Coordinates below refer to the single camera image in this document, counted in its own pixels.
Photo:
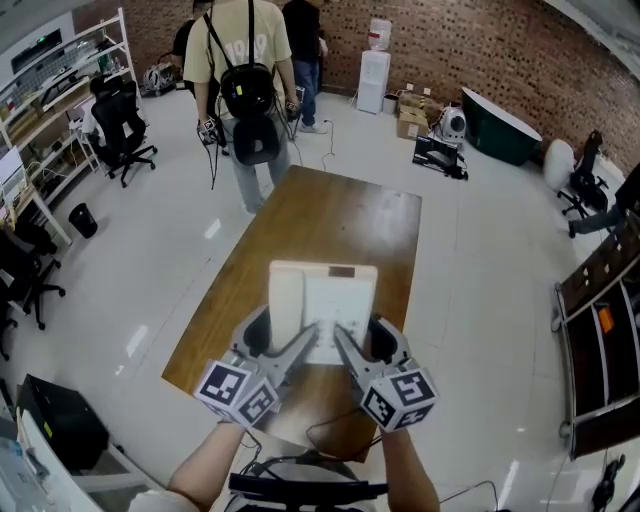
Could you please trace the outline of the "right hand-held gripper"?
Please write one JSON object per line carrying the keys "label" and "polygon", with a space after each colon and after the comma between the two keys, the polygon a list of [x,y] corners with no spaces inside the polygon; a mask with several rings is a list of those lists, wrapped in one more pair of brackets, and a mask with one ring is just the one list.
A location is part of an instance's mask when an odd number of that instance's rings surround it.
{"label": "right hand-held gripper", "polygon": [[334,325],[336,348],[360,389],[365,389],[361,409],[383,433],[408,428],[425,420],[440,396],[429,371],[423,367],[400,366],[384,372],[410,357],[405,335],[379,314],[368,325],[369,361],[349,332]]}

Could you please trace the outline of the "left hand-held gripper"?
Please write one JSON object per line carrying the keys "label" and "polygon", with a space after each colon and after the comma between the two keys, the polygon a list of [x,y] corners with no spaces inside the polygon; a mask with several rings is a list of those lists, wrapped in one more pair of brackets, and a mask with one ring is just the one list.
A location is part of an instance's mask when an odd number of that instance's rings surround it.
{"label": "left hand-held gripper", "polygon": [[290,370],[306,357],[319,337],[317,323],[304,327],[282,349],[271,346],[269,306],[261,305],[232,333],[231,348],[221,360],[209,360],[193,393],[221,419],[252,427],[278,412],[286,396]]}

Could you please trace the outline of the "white telephone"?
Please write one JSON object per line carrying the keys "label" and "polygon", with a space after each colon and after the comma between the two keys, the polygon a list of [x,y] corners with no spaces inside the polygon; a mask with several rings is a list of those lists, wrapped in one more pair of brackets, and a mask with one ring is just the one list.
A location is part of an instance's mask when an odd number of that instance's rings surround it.
{"label": "white telephone", "polygon": [[283,349],[302,328],[314,324],[319,334],[305,362],[341,365],[333,341],[334,327],[345,328],[358,346],[364,345],[377,278],[377,268],[368,265],[272,261],[268,286],[270,349]]}

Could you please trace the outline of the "person's right forearm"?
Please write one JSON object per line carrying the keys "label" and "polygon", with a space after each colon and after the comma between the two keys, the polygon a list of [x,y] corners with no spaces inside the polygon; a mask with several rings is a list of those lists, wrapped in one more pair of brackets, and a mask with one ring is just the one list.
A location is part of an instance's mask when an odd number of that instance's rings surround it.
{"label": "person's right forearm", "polygon": [[436,489],[407,429],[381,435],[390,512],[440,512]]}

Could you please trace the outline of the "person's left forearm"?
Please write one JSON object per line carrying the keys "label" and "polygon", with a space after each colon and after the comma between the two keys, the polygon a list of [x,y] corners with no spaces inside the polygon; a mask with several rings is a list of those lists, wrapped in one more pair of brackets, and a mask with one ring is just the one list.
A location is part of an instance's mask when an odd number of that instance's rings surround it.
{"label": "person's left forearm", "polygon": [[220,422],[175,470],[168,490],[189,500],[201,512],[208,512],[220,497],[246,429]]}

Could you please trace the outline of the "person's white shirt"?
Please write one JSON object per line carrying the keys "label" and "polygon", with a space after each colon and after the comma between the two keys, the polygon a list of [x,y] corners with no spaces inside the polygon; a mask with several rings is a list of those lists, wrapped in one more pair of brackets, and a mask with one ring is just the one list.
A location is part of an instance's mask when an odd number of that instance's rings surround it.
{"label": "person's white shirt", "polygon": [[137,494],[127,512],[200,512],[200,510],[180,494],[166,490],[149,490]]}

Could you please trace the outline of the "black padded cushion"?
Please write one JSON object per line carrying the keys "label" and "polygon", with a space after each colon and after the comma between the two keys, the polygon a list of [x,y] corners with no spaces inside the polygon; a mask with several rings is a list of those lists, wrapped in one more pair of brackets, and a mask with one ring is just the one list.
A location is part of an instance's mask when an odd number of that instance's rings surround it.
{"label": "black padded cushion", "polygon": [[246,166],[268,163],[280,151],[280,138],[274,121],[269,116],[259,115],[238,120],[232,137],[235,156]]}

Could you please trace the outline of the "black flat box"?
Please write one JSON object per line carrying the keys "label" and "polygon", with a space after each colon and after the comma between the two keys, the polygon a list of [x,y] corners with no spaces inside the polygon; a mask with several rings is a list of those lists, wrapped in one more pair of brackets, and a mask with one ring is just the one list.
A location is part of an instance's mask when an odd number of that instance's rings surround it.
{"label": "black flat box", "polygon": [[458,165],[458,149],[431,137],[417,136],[412,162],[421,166],[435,166],[450,171]]}

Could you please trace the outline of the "black computer case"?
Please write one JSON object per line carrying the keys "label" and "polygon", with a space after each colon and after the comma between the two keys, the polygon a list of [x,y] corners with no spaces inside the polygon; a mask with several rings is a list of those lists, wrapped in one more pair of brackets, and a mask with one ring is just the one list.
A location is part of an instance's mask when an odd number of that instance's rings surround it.
{"label": "black computer case", "polygon": [[76,390],[27,374],[17,407],[28,411],[69,472],[93,469],[107,449],[109,432]]}

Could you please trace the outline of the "brown wooden cabinet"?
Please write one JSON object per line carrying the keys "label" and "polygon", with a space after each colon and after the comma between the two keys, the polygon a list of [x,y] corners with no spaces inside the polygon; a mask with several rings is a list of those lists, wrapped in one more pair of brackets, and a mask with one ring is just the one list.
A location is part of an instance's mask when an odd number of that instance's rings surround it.
{"label": "brown wooden cabinet", "polygon": [[[625,222],[554,286],[551,329],[568,378],[559,434],[577,459],[640,437],[640,217]],[[615,326],[603,334],[598,310]]]}

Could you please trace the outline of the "black trash bin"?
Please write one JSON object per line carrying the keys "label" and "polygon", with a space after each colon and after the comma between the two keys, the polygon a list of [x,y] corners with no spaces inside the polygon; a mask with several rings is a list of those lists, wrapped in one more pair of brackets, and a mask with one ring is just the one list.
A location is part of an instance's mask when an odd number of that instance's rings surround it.
{"label": "black trash bin", "polygon": [[69,213],[68,220],[85,239],[91,239],[98,231],[98,224],[86,203],[76,205]]}

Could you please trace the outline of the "white round appliance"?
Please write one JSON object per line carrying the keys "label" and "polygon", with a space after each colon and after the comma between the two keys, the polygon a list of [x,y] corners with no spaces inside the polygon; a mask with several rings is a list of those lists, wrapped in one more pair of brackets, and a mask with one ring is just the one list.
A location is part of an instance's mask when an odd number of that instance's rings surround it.
{"label": "white round appliance", "polygon": [[432,129],[433,134],[449,144],[460,144],[466,135],[466,117],[459,106],[446,106]]}

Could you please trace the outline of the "black office chair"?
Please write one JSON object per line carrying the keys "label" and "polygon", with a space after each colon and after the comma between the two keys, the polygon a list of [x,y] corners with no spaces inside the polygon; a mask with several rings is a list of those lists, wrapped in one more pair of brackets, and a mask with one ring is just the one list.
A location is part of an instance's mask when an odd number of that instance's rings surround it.
{"label": "black office chair", "polygon": [[154,161],[143,155],[158,152],[156,146],[144,145],[147,125],[138,114],[136,83],[123,82],[120,77],[105,81],[98,76],[91,80],[90,91],[95,98],[91,114],[104,136],[103,144],[95,142],[94,151],[108,167],[110,179],[121,170],[120,183],[126,188],[126,176],[132,165],[148,164],[154,170]]}
{"label": "black office chair", "polygon": [[607,211],[608,198],[604,189],[608,189],[608,184],[593,172],[602,143],[601,132],[593,130],[584,143],[577,166],[570,175],[569,193],[563,190],[557,193],[558,198],[565,198],[570,203],[569,207],[561,211],[564,216],[568,212],[576,211],[582,218],[586,218],[587,208],[596,213]]}
{"label": "black office chair", "polygon": [[19,223],[12,230],[5,222],[0,227],[0,280],[9,278],[6,300],[25,315],[34,313],[37,327],[44,331],[42,297],[46,292],[66,296],[66,290],[49,282],[52,272],[61,267],[55,257],[57,245],[42,226]]}
{"label": "black office chair", "polygon": [[4,335],[10,327],[17,327],[18,323],[9,316],[9,288],[0,278],[0,356],[9,361],[10,357],[4,347]]}

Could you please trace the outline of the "dark green bathtub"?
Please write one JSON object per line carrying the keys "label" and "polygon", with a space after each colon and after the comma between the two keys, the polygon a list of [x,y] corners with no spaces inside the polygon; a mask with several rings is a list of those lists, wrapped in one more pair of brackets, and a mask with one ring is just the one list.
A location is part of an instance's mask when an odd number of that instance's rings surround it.
{"label": "dark green bathtub", "polygon": [[540,146],[542,136],[527,123],[467,87],[462,87],[466,138],[487,156],[522,166]]}

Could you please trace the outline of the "black backpack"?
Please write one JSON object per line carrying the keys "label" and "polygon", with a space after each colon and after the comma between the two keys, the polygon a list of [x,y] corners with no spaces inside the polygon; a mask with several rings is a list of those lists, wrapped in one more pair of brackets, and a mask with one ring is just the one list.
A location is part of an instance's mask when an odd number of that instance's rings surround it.
{"label": "black backpack", "polygon": [[232,66],[221,76],[220,93],[236,119],[267,114],[273,105],[272,72],[261,63]]}

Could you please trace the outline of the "white rounded bin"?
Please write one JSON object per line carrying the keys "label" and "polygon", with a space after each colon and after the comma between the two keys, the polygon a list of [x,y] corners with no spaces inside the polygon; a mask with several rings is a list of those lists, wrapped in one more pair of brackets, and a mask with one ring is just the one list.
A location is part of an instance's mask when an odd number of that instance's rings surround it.
{"label": "white rounded bin", "polygon": [[568,182],[574,170],[573,148],[564,140],[553,140],[544,156],[543,178],[554,192],[560,191]]}

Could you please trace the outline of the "white water dispenser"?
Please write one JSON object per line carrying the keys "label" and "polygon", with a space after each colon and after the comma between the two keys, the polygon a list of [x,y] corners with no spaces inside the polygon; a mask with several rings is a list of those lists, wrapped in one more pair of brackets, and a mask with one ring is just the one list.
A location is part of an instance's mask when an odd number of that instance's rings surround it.
{"label": "white water dispenser", "polygon": [[361,56],[356,107],[360,111],[378,114],[386,95],[391,63],[389,46],[392,23],[373,18],[368,31],[369,49]]}

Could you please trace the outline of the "white domed device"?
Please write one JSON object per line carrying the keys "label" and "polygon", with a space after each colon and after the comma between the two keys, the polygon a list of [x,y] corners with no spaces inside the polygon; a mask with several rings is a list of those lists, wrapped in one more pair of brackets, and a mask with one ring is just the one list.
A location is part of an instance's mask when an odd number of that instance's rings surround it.
{"label": "white domed device", "polygon": [[143,75],[141,93],[144,96],[161,96],[175,88],[174,69],[171,63],[150,66]]}

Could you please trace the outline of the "white metal shelving unit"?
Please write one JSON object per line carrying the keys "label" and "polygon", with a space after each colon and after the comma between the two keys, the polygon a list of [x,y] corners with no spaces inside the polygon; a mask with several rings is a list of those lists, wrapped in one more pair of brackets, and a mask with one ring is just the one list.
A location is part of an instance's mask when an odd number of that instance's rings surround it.
{"label": "white metal shelving unit", "polygon": [[92,98],[90,81],[137,79],[125,14],[78,32],[41,55],[0,86],[0,160],[14,146],[26,168],[27,184],[0,213],[20,216],[35,207],[57,236],[72,242],[51,207],[85,171],[104,172],[81,133],[83,106]]}

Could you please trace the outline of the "black boxy appliance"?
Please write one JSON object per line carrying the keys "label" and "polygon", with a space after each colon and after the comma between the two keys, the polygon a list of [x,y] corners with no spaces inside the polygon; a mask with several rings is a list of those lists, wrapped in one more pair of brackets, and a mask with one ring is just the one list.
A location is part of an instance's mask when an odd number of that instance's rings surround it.
{"label": "black boxy appliance", "polygon": [[60,45],[61,43],[62,34],[60,29],[56,29],[38,38],[29,47],[22,50],[10,60],[13,73],[17,74],[35,59]]}

